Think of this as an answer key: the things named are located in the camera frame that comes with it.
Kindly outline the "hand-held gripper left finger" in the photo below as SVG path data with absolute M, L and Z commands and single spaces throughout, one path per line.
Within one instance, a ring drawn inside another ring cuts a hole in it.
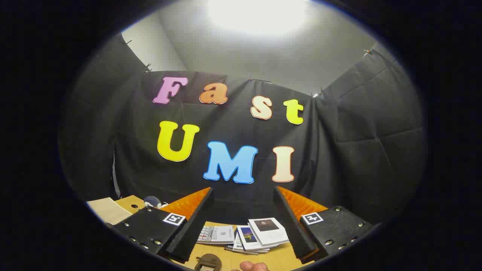
M 185 263 L 213 202 L 212 188 L 207 187 L 163 208 L 148 204 L 112 229 L 140 248 Z

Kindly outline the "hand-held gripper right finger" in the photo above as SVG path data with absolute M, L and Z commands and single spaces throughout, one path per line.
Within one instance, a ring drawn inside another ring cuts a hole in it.
M 303 264 L 348 250 L 374 227 L 345 207 L 327 208 L 284 187 L 274 189 L 278 220 Z

